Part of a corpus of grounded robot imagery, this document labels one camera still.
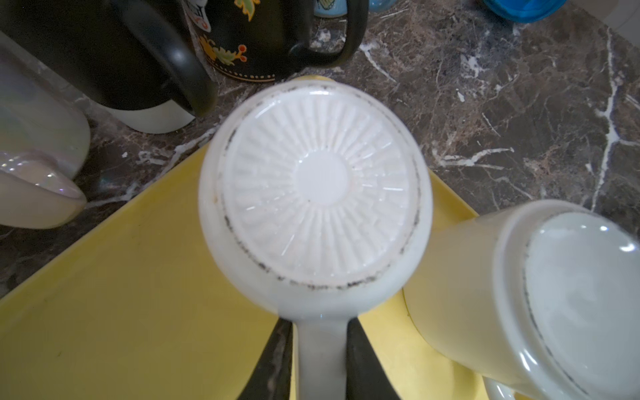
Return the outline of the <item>blue butterfly mug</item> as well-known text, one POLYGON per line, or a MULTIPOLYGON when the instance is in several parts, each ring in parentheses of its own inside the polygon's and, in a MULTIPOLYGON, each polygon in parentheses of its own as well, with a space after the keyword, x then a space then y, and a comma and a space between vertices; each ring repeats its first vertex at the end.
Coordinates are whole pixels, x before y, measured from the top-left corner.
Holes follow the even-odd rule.
MULTIPOLYGON (((369 0, 368 11, 381 13, 387 11, 396 0, 369 0)), ((318 0, 314 6, 314 16, 317 18, 341 18, 347 15, 346 0, 318 0)))

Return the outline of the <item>pink mug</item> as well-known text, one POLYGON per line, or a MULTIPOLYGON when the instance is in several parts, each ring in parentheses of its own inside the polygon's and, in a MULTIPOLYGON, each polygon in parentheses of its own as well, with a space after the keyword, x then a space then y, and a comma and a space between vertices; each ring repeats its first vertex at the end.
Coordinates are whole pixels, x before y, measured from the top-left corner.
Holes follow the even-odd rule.
POLYGON ((88 156, 90 127, 17 49, 1 36, 1 223, 56 228, 87 203, 73 180, 88 156))

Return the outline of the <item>white bottom dark mug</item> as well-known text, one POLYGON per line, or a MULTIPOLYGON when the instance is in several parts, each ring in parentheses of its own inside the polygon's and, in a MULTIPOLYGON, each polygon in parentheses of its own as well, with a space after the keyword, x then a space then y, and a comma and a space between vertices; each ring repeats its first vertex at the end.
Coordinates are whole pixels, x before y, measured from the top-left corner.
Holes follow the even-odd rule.
POLYGON ((142 133, 170 133, 215 106, 177 1, 3 1, 1 31, 142 133))

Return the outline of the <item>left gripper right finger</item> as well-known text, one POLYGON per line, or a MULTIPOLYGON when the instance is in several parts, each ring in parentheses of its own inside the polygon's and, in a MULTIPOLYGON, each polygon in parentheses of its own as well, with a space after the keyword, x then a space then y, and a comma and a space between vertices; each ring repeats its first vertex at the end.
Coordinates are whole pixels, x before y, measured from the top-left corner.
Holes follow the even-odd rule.
POLYGON ((357 318, 348 322, 346 399, 399 400, 357 318))

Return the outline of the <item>white ribbed mug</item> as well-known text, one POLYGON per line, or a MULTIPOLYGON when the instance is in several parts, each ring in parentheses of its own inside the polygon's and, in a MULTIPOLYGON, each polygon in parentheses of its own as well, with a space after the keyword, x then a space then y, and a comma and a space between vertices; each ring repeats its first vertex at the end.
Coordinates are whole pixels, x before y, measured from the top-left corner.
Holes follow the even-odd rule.
POLYGON ((345 398, 348 323, 405 285, 433 225, 428 168, 407 127, 346 84, 272 86, 215 133, 198 212, 228 281, 295 324, 298 398, 345 398))

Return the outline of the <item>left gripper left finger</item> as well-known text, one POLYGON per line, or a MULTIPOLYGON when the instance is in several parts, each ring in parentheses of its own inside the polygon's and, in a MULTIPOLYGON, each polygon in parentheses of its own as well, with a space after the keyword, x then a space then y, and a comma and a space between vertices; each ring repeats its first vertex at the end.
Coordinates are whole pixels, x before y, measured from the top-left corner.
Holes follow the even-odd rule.
POLYGON ((293 366, 293 324, 280 318, 238 400, 289 400, 293 366))

